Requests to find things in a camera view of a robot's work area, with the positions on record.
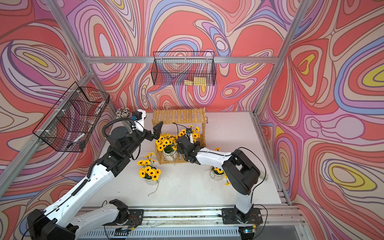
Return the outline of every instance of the white table surface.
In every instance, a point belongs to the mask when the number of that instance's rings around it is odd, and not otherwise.
[[[147,114],[144,127],[152,130],[152,113]],[[271,176],[260,140],[247,112],[207,113],[206,142],[209,149],[220,147],[221,152],[232,152],[238,147],[252,150],[264,163],[268,180],[260,184],[253,194],[254,204],[281,204],[274,180]],[[121,126],[118,122],[113,127]],[[162,133],[176,134],[174,124],[164,124]],[[109,143],[103,147],[101,156],[105,154]],[[154,151],[155,141],[144,140],[138,159],[143,159],[149,152]],[[242,151],[260,169],[264,170],[257,158],[247,150]],[[119,199],[126,205],[136,206],[208,206],[234,205],[237,191],[231,186],[225,186],[226,180],[215,181],[209,176],[210,167],[191,163],[162,164],[155,162],[161,170],[158,190],[156,185],[150,186],[139,177],[140,166],[137,161],[131,161],[124,170],[112,181],[102,187],[86,204],[86,207],[101,206],[104,200]]]

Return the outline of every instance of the mesh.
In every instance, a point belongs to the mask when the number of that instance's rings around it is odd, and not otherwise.
[[[154,58],[154,85],[215,85],[216,66],[211,51],[154,52]]]
[[[83,152],[107,104],[109,94],[78,87],[39,136],[59,152]]]

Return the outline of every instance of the cable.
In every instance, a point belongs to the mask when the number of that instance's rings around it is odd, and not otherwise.
[[[255,188],[256,188],[257,186],[259,186],[260,184],[262,184],[262,183],[264,182],[264,180],[265,180],[265,177],[266,177],[266,168],[265,168],[264,163],[261,161],[261,159],[260,159],[254,152],[252,152],[251,150],[249,150],[249,149],[246,148],[246,147],[239,147],[238,149],[240,149],[240,148],[244,148],[244,149],[250,151],[251,153],[253,153],[253,154],[257,157],[257,159],[259,159],[259,161],[262,163],[262,165],[263,165],[263,167],[264,167],[264,178],[263,178],[263,180],[262,180],[259,184],[257,184],[255,187],[253,187],[253,189],[252,189],[252,195],[251,195],[251,201],[252,201],[252,198],[253,198],[253,191],[255,190]]]
[[[105,235],[107,236],[107,238],[108,238],[109,240],[111,240],[111,239],[109,238],[108,234],[107,234],[107,230],[105,230],[105,225],[103,225],[103,227],[104,227]]]
[[[179,125],[179,126],[185,127],[184,125],[177,124],[177,123],[175,123],[175,122],[173,122],[173,124],[176,124],[176,126]]]
[[[220,153],[217,153],[217,152],[207,152],[207,153],[213,153],[213,154],[220,155],[220,156],[223,156],[223,157],[232,156],[232,154],[231,155],[223,155],[223,154],[220,154]]]
[[[266,217],[265,217],[265,221],[264,221],[263,229],[260,231],[260,233],[259,233],[257,236],[253,237],[253,239],[255,239],[255,238],[257,238],[258,236],[260,236],[260,234],[264,231],[264,229],[265,229],[265,224],[266,224],[266,220],[268,219],[268,210],[264,207],[264,205],[262,205],[262,204],[255,204],[255,205],[263,206],[263,208],[266,210]]]
[[[39,218],[38,220],[34,221],[32,223],[32,225],[25,231],[25,233],[23,234],[22,236],[22,240],[24,239],[24,236],[26,235],[26,233],[33,227],[33,225],[35,225],[38,221],[40,221],[41,219],[43,219],[44,217],[50,215],[51,213],[53,213],[56,209],[58,209],[61,205],[63,205],[68,199],[70,199],[72,197],[72,195],[70,195],[67,199],[65,199],[64,202],[62,202],[60,205],[58,205],[58,207],[54,208],[52,211],[50,211],[47,215],[44,215],[42,216],[41,218]]]
[[[133,120],[132,118],[119,118],[119,119],[115,119],[115,120],[113,120],[113,121],[110,121],[110,122],[107,123],[107,124],[102,128],[102,130],[101,130],[101,132],[102,132],[104,138],[107,138],[107,137],[108,137],[108,134],[105,132],[105,130],[107,130],[107,128],[108,128],[110,125],[113,125],[113,124],[115,124],[115,123],[117,123],[117,122],[120,122],[120,121],[130,121],[130,122],[132,122],[132,121],[134,121],[134,120]]]
[[[141,151],[141,144],[139,145],[139,152],[137,153],[136,158],[134,159],[133,156],[132,156],[132,160],[136,160],[139,157],[140,151]]]

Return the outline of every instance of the wooden rack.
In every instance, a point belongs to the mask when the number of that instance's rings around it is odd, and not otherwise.
[[[208,118],[205,115],[205,108],[198,109],[178,109],[178,110],[155,110],[153,113],[152,124],[155,126],[159,122],[163,121],[163,124],[202,124],[202,131],[200,132],[200,145],[205,147],[205,127],[208,123]],[[164,160],[164,155],[155,148],[155,155],[159,161],[159,164],[167,163],[183,163],[183,156],[179,159],[169,162]]]

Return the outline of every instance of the flower pot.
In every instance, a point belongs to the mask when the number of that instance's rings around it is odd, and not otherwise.
[[[144,178],[146,183],[150,186],[155,186],[157,184],[157,181],[153,181],[152,179],[146,179]]]
[[[171,153],[166,153],[166,152],[163,151],[163,153],[164,153],[164,160],[165,161],[172,162],[172,161],[174,161],[174,160],[179,158],[179,154],[176,151],[173,151]]]
[[[214,181],[221,181],[221,180],[223,180],[224,179],[224,174],[217,174],[217,173],[215,173],[215,172],[213,172],[213,174],[214,174],[214,178],[213,178],[213,180]]]

